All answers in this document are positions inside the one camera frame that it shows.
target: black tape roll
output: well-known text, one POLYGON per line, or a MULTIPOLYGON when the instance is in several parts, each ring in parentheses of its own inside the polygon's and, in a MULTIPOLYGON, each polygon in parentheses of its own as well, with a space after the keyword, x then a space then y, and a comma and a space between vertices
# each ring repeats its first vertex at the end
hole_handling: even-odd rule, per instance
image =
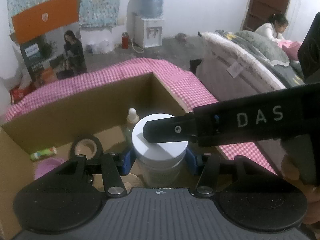
POLYGON ((98 159, 101 154, 103 154, 102 144, 99 139, 93 135, 82 135, 79 136, 72 144, 70 149, 70 158, 75 157, 76 155, 84 154, 87 156, 87 160, 98 159), (92 152, 92 157, 88 157, 87 152, 81 152, 85 148, 89 148, 92 152))

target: black hair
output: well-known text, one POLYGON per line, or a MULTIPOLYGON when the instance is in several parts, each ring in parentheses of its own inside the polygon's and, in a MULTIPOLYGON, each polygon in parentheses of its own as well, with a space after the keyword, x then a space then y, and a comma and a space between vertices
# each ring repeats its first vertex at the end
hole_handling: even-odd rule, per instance
POLYGON ((68 30, 64 33, 63 38, 65 43, 69 44, 70 42, 66 40, 66 35, 70 36, 74 41, 78 41, 77 37, 75 36, 75 34, 73 33, 73 31, 68 30))
POLYGON ((280 25, 288 25, 289 24, 287 18, 282 13, 274 13, 274 14, 270 15, 270 17, 268 18, 268 23, 272 23, 273 25, 275 24, 276 21, 280 25))

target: human hand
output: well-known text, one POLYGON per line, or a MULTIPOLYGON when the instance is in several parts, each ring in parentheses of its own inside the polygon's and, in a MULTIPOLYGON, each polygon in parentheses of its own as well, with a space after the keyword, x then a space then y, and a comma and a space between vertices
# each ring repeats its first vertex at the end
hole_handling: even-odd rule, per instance
POLYGON ((300 172, 298 168, 294 166, 287 155, 282 160, 281 169, 285 180, 301 190, 307 198, 308 209, 303 223, 311 225, 320 221, 320 187, 303 184, 299 179, 300 172))

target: red bottle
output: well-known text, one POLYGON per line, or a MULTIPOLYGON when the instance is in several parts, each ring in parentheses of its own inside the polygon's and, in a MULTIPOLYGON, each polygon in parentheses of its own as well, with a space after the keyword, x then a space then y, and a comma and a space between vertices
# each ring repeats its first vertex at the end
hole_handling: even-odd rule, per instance
POLYGON ((122 49, 129 48, 129 35, 128 33, 122 33, 122 49))

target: door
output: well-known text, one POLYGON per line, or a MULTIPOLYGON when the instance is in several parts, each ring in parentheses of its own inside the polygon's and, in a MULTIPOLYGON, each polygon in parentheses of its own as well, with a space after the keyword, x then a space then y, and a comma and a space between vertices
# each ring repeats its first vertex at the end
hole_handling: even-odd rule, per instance
POLYGON ((286 13, 289 0, 250 0, 243 30, 254 32, 274 13, 286 13))

